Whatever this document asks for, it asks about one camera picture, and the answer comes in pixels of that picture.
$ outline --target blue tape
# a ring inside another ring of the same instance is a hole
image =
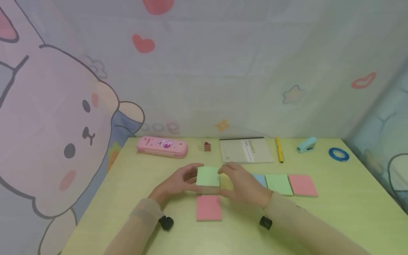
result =
[[[337,157],[335,154],[334,154],[334,152],[340,152],[341,154],[343,154],[343,157]],[[330,150],[329,150],[329,155],[333,158],[333,159],[335,159],[335,160],[337,160],[337,161],[340,161],[340,162],[346,162],[349,158],[350,158],[350,155],[347,153],[347,152],[345,152],[345,151],[343,151],[342,149],[340,149],[340,148],[331,148]]]

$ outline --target person's right hand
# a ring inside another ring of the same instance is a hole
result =
[[[242,166],[229,162],[223,165],[218,174],[225,173],[234,184],[234,190],[220,189],[219,194],[234,201],[255,204],[265,209],[272,196],[272,191],[263,187],[255,177]]]

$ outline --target pen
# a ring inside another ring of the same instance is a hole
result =
[[[282,150],[280,148],[280,142],[279,142],[279,138],[275,138],[276,140],[276,147],[278,149],[278,158],[279,158],[279,162],[283,163],[283,154],[282,154]]]

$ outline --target light green table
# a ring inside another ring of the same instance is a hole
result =
[[[217,139],[211,152],[198,151],[202,139],[183,138],[189,146],[184,159],[136,154],[137,138],[129,138],[99,191],[79,222],[62,255],[101,255],[141,198],[177,168],[192,162],[221,166]],[[330,223],[372,254],[407,254],[408,216],[340,139],[319,139],[316,149],[299,154],[303,140],[282,139],[285,162],[248,164],[257,174],[308,174],[319,198],[291,197],[299,206]],[[273,139],[267,143],[277,161]],[[347,162],[329,157],[338,147],[350,154]],[[266,231],[258,222],[262,212],[222,198],[222,222],[196,222],[195,194],[183,194],[164,210],[175,224],[170,232],[158,226],[146,254],[248,255],[305,254],[291,237]]]

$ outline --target pencil case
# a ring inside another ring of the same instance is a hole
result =
[[[184,158],[187,155],[187,143],[183,140],[144,136],[137,143],[141,153],[165,157]]]

